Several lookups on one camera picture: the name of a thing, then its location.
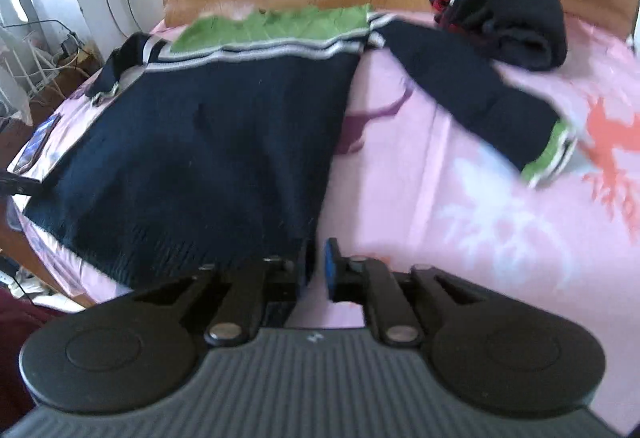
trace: black circular joint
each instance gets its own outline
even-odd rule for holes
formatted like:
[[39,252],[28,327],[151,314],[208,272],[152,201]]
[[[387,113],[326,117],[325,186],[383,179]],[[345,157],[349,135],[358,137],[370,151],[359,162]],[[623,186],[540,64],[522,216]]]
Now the black circular joint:
[[177,321],[145,303],[105,317],[94,310],[50,322],[25,344],[20,370],[38,401],[113,414],[156,402],[187,379],[196,351]]
[[521,304],[460,307],[436,333],[434,369],[456,395],[514,417],[584,405],[604,375],[604,352],[585,329]]

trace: striped cuff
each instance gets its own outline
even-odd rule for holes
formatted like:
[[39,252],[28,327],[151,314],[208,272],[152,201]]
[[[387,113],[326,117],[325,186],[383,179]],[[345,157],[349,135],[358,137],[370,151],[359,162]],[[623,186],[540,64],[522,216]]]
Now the striped cuff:
[[551,130],[545,150],[520,173],[527,186],[533,189],[560,174],[574,153],[577,142],[574,129],[564,120],[558,120]]

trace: sweater sleeve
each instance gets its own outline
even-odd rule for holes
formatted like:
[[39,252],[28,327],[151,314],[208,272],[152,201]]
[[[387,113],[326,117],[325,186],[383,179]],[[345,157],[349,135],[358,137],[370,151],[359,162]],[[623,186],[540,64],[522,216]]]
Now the sweater sleeve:
[[574,130],[546,101],[508,86],[462,36],[391,16],[371,22],[409,76],[465,129],[493,145],[530,186],[553,179],[574,151]]

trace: bed sheet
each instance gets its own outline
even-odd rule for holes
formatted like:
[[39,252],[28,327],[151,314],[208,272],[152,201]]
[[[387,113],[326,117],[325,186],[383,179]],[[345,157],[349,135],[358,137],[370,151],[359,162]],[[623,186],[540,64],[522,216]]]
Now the bed sheet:
[[[527,189],[386,50],[376,50],[353,81],[318,237],[336,236],[345,254],[377,256],[395,270],[437,266],[585,326],[607,355],[592,407],[628,432],[640,420],[640,64],[624,43],[576,18],[567,18],[567,29],[569,55],[559,70],[497,64],[506,80],[549,98],[580,131],[580,150],[551,186]],[[156,33],[175,38],[179,30],[161,24]],[[60,107],[61,126],[41,158],[55,156],[94,116],[83,90]],[[124,291],[21,221],[70,293],[104,301]],[[290,324],[363,324],[359,307],[324,296],[320,273]]]

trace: white logo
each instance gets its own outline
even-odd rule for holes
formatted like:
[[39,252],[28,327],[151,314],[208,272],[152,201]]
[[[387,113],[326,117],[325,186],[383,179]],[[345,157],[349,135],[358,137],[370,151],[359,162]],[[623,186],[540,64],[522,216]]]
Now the white logo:
[[321,340],[324,339],[324,335],[319,334],[318,332],[315,332],[312,335],[309,335],[306,340],[309,342],[312,342],[313,344],[318,344],[318,342],[320,342]]

